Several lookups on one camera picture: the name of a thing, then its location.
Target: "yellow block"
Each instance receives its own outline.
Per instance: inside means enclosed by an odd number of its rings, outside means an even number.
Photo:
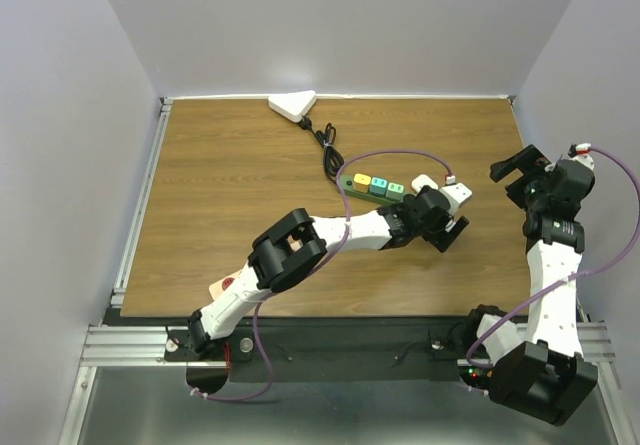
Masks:
[[[369,175],[363,175],[362,173],[356,173],[353,176],[353,189],[358,192],[367,193],[369,191],[369,185],[371,185],[371,177]]]

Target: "coiled black cable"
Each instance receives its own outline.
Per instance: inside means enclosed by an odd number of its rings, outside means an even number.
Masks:
[[[320,130],[314,131],[309,117],[302,117],[302,120],[298,122],[298,126],[303,130],[309,130],[323,148],[322,167],[324,168],[324,174],[335,183],[338,170],[344,165],[344,158],[335,147],[336,138],[338,137],[336,127],[327,123],[324,132]]]

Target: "wooden table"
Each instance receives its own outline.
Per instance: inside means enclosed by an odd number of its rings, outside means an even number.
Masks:
[[[384,252],[339,254],[321,273],[269,300],[265,315],[467,314],[480,303],[510,309],[528,296],[524,214],[488,177],[521,149],[506,100],[319,100],[315,128],[333,122],[346,157],[418,148],[444,157],[473,190],[471,224],[448,252],[422,239]],[[186,316],[208,286],[242,267],[253,239],[293,208],[343,215],[309,132],[266,100],[174,102],[122,308],[123,316]],[[350,173],[409,187],[442,167],[413,156],[372,157]],[[353,212],[376,205],[351,199]]]

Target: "wall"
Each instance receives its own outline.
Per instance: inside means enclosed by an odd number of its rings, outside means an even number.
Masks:
[[[512,94],[570,0],[109,0],[166,96]]]
[[[526,142],[539,144],[555,158],[572,142],[591,141],[640,172],[639,9],[640,0],[571,2],[515,101]],[[587,232],[584,269],[619,251],[638,216],[628,179],[605,158],[595,159],[596,186],[578,215]],[[636,249],[618,267],[579,285],[592,318],[607,321],[636,419],[640,419],[639,258]]]
[[[107,0],[0,0],[0,442],[56,443],[156,94]]]

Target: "green power strip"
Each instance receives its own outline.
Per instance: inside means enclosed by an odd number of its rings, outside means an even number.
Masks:
[[[377,203],[378,205],[393,205],[394,203],[401,202],[401,199],[383,197],[380,195],[373,195],[371,192],[359,192],[353,189],[353,177],[351,175],[342,175],[340,177],[340,185],[350,197],[359,198],[368,202]]]

